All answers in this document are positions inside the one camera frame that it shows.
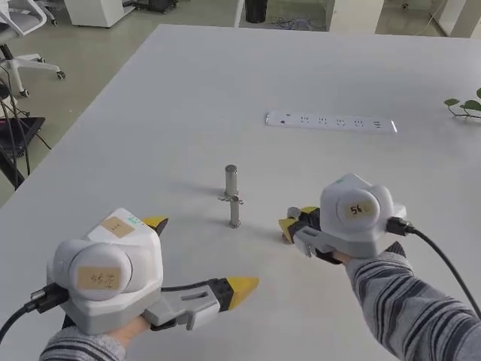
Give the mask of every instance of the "power strip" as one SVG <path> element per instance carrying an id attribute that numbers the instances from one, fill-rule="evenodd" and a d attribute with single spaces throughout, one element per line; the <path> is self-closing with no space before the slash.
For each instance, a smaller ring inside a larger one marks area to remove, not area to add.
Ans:
<path id="1" fill-rule="evenodd" d="M 266 120 L 268 126 L 289 128 L 349 130 L 354 132 L 395 134 L 398 132 L 392 120 L 385 118 L 332 116 L 307 113 L 283 113 L 271 111 Z"/>

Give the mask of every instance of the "black trash can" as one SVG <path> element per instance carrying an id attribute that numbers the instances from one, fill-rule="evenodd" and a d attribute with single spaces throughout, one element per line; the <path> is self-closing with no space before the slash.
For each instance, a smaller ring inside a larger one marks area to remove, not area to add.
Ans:
<path id="1" fill-rule="evenodd" d="M 268 0 L 246 0 L 246 21 L 248 23 L 263 23 L 268 9 Z"/>

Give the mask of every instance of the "black cable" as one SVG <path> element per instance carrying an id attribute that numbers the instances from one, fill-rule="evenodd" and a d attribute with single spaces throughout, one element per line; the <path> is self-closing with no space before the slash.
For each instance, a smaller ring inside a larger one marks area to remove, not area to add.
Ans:
<path id="1" fill-rule="evenodd" d="M 451 271 L 452 275 L 454 278 L 458 281 L 459 286 L 461 286 L 462 290 L 464 291 L 464 294 L 466 295 L 467 299 L 471 303 L 471 306 L 473 306 L 474 312 L 476 312 L 476 315 L 478 318 L 481 320 L 481 310 L 479 309 L 478 304 L 476 303 L 476 300 L 474 299 L 473 295 L 471 295 L 470 290 L 467 288 L 466 284 L 464 283 L 463 279 L 461 278 L 461 275 L 459 275 L 458 271 L 456 270 L 455 266 L 451 263 L 449 258 L 444 254 L 444 252 L 424 233 L 421 231 L 414 229 L 412 232 L 414 235 L 417 235 L 420 237 L 424 242 L 429 244 L 431 248 L 434 250 L 434 252 L 437 253 L 439 257 L 446 263 L 448 266 L 449 270 Z"/>
<path id="2" fill-rule="evenodd" d="M 43 139 L 38 133 L 35 133 L 35 135 L 37 136 L 38 139 L 40 139 L 45 144 L 45 147 L 47 147 L 49 150 L 52 150 L 52 147 L 47 144 L 45 139 Z"/>
<path id="3" fill-rule="evenodd" d="M 60 287 L 58 284 L 48 284 L 41 290 L 32 294 L 32 300 L 24 304 L 17 312 L 12 314 L 7 322 L 0 329 L 0 344 L 2 343 L 8 330 L 13 324 L 24 314 L 37 310 L 43 314 L 52 308 L 68 301 L 68 290 Z"/>
<path id="4" fill-rule="evenodd" d="M 437 255 L 441 257 L 441 259 L 444 261 L 444 263 L 446 263 L 452 275 L 458 281 L 459 286 L 462 288 L 462 290 L 464 291 L 464 294 L 466 295 L 467 299 L 471 303 L 471 306 L 473 306 L 474 312 L 476 313 L 478 318 L 481 320 L 481 310 L 479 309 L 479 306 L 476 303 L 476 300 L 474 299 L 473 295 L 471 295 L 470 290 L 467 288 L 466 284 L 461 278 L 461 275 L 458 273 L 458 270 L 451 263 L 447 255 L 444 254 L 444 252 L 427 235 L 419 231 L 415 226 L 411 224 L 411 222 L 408 222 L 398 217 L 391 217 L 388 219 L 386 231 L 389 233 L 393 233 L 395 235 L 403 235 L 403 236 L 408 234 L 417 235 L 429 246 L 431 246 L 434 252 L 436 252 Z"/>
<path id="5" fill-rule="evenodd" d="M 14 96 L 12 95 L 12 83 L 11 83 L 11 79 L 10 79 L 10 74 L 8 74 L 8 71 L 6 71 L 5 68 L 3 68 L 3 70 L 7 73 L 8 85 L 1 78 L 0 78 L 0 82 L 2 82 L 3 85 L 5 85 L 8 89 L 8 94 L 10 96 L 10 103 L 11 103 L 12 108 L 13 108 L 12 113 L 14 114 L 15 120 L 17 121 L 17 125 L 20 128 L 20 134 L 22 135 L 23 147 L 25 148 L 25 162 L 27 164 L 27 175 L 30 175 L 30 173 L 32 171 L 31 171 L 31 167 L 30 167 L 29 147 L 28 147 L 27 140 L 26 140 L 26 137 L 25 137 L 25 132 L 23 131 L 22 123 L 20 122 L 20 119 L 18 117 L 17 105 L 15 104 L 15 99 L 14 99 Z"/>
<path id="6" fill-rule="evenodd" d="M 7 79 L 8 79 L 8 90 L 10 92 L 10 97 L 11 97 L 11 101 L 12 101 L 12 106 L 14 107 L 14 109 L 16 108 L 20 113 L 22 113 L 23 115 L 25 115 L 27 118 L 30 118 L 30 113 L 29 112 L 26 112 L 26 111 L 23 111 L 19 108 L 17 108 L 17 105 L 14 104 L 14 100 L 13 100 L 13 96 L 12 96 L 12 82 L 11 82 L 11 78 L 10 78 L 10 73 L 7 71 L 7 69 L 5 69 L 3 66 L 0 66 L 1 69 L 3 69 L 3 71 L 5 72 L 5 74 L 7 74 Z M 5 82 L 3 81 L 3 79 L 0 78 L 0 81 L 5 85 Z M 23 122 L 22 120 L 20 120 L 20 122 L 26 126 L 27 128 L 30 129 L 29 125 L 28 124 L 25 124 L 25 122 Z M 25 141 L 25 133 L 23 132 L 23 128 L 22 126 L 20 126 L 20 130 L 22 131 L 22 136 L 23 136 L 23 141 L 25 143 L 25 158 L 26 158 L 26 161 L 27 161 L 27 171 L 29 172 L 29 168 L 30 168 L 30 161 L 28 160 L 29 158 L 29 155 L 27 154 L 29 152 L 29 150 L 27 149 L 27 146 L 26 146 L 26 141 Z M 47 144 L 47 142 L 37 133 L 35 132 L 35 136 L 38 137 L 38 139 L 40 139 L 42 141 L 42 143 L 45 144 L 45 147 L 47 147 L 49 150 L 52 150 L 52 147 L 50 145 Z"/>
<path id="7" fill-rule="evenodd" d="M 3 338 L 5 337 L 5 335 L 7 334 L 8 330 L 12 327 L 12 325 L 15 323 L 15 321 L 17 321 L 19 318 L 21 318 L 24 314 L 26 314 L 28 311 L 27 311 L 27 308 L 24 306 L 22 306 L 17 312 L 15 312 L 14 314 L 12 314 L 10 316 L 10 318 L 7 320 L 7 322 L 5 322 L 5 324 L 3 325 L 3 327 L 0 329 L 0 344 L 2 343 L 3 341 Z"/>
<path id="8" fill-rule="evenodd" d="M 14 159 L 14 168 L 15 168 L 15 178 L 14 178 L 14 188 L 15 190 L 18 190 L 18 166 L 17 166 L 17 152 L 15 151 L 15 140 L 14 140 L 14 132 L 12 130 L 12 125 L 10 123 L 10 118 L 8 117 L 7 114 L 7 108 L 5 107 L 5 103 L 3 99 L 0 96 L 0 105 L 2 106 L 3 114 L 5 116 L 5 121 L 7 122 L 8 125 L 8 132 L 10 134 L 10 141 L 12 144 L 12 158 Z"/>

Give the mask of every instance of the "green plant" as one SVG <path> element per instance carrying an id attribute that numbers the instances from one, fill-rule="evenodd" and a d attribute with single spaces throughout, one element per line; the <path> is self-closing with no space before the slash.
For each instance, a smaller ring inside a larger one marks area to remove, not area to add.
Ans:
<path id="1" fill-rule="evenodd" d="M 478 98 L 481 99 L 481 89 L 478 89 L 476 92 L 478 95 Z M 461 103 L 460 100 L 458 99 L 447 99 L 444 101 L 444 104 L 448 107 L 449 111 L 454 115 L 455 117 L 466 117 L 466 118 L 477 118 L 481 119 L 481 116 L 479 115 L 474 115 L 470 113 L 469 111 L 476 111 L 481 113 L 481 104 L 477 100 L 468 100 L 466 101 L 463 105 L 459 105 L 460 109 L 463 110 L 463 114 L 457 114 L 454 112 L 452 107 L 455 105 Z"/>

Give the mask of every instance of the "office chair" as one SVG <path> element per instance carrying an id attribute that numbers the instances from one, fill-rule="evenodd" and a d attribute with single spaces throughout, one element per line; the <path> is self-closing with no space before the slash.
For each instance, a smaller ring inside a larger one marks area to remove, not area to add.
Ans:
<path id="1" fill-rule="evenodd" d="M 38 7 L 42 9 L 45 15 L 47 15 L 48 20 L 50 20 L 50 23 L 53 26 L 57 26 L 58 25 L 57 19 L 55 18 L 55 15 L 52 14 L 50 9 L 60 10 L 63 8 L 62 4 L 58 2 L 48 1 L 48 0 L 35 0 L 35 2 L 37 3 Z"/>
<path id="2" fill-rule="evenodd" d="M 18 8 L 18 5 L 14 2 L 11 2 L 11 6 L 16 9 Z M 47 21 L 47 16 L 38 5 L 35 4 L 34 0 L 23 0 L 22 9 L 30 11 L 29 14 L 10 11 L 9 18 L 0 11 L 0 17 L 5 22 L 0 23 L 0 51 L 5 57 L 0 61 L 0 66 L 11 70 L 20 91 L 20 95 L 28 98 L 30 93 L 22 85 L 22 80 L 20 79 L 20 74 L 18 72 L 19 68 L 51 70 L 56 72 L 58 79 L 65 79 L 65 73 L 61 71 L 57 65 L 47 64 L 45 59 L 38 54 L 23 56 L 12 55 L 7 45 L 10 40 L 30 34 L 43 26 Z"/>

